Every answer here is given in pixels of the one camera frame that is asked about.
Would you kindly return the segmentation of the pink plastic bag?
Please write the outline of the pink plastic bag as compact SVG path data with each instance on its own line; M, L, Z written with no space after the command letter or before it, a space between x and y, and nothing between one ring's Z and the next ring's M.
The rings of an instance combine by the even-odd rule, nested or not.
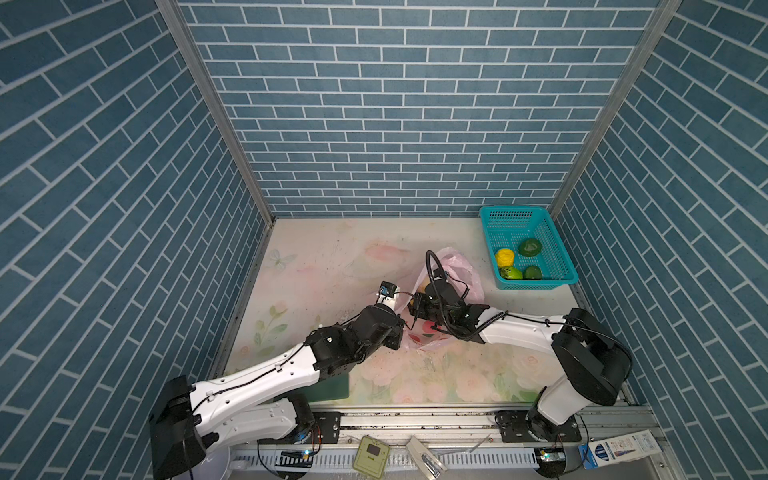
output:
M468 303L483 303L485 293L480 275L468 259L452 247L439 250L437 256L449 276L448 282L457 293L463 294L467 291L465 300ZM432 330L431 322L415 320L408 312L408 304L412 299L410 294L418 292L417 288L425 277L427 269L424 263L421 263L407 270L406 274L396 281L400 293L397 295L395 312L406 321L401 347L407 350L434 350L455 340L448 334Z

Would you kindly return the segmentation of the green apple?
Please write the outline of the green apple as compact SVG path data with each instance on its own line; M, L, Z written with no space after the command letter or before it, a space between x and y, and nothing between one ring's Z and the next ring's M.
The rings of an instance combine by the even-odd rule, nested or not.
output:
M514 266L506 266L499 269L500 276L504 280L523 280L524 274Z

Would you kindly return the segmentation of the yellow lemon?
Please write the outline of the yellow lemon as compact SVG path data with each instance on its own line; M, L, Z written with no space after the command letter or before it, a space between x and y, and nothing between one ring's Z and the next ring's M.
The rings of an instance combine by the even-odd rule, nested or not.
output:
M515 262L515 252L509 248L502 248L495 253L496 265L499 269L513 267Z

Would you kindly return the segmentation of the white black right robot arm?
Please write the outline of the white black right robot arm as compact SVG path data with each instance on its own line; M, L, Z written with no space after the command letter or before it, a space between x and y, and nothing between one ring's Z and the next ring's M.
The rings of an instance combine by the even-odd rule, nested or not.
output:
M584 309L559 317L511 313L467 302L444 278L429 281L407 309L413 318L462 341L511 345L556 358L562 373L525 416L530 435L540 441L562 438L588 405L614 406L631 373L632 353Z

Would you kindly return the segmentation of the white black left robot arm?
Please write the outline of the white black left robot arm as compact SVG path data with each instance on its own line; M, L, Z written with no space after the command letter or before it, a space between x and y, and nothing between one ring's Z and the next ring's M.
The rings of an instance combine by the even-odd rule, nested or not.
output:
M246 370L195 384L184 375L169 380L148 415L153 477L201 479L195 466L217 451L303 439L314 416L297 389L348 373L382 346L398 349L404 328L398 314L378 303Z

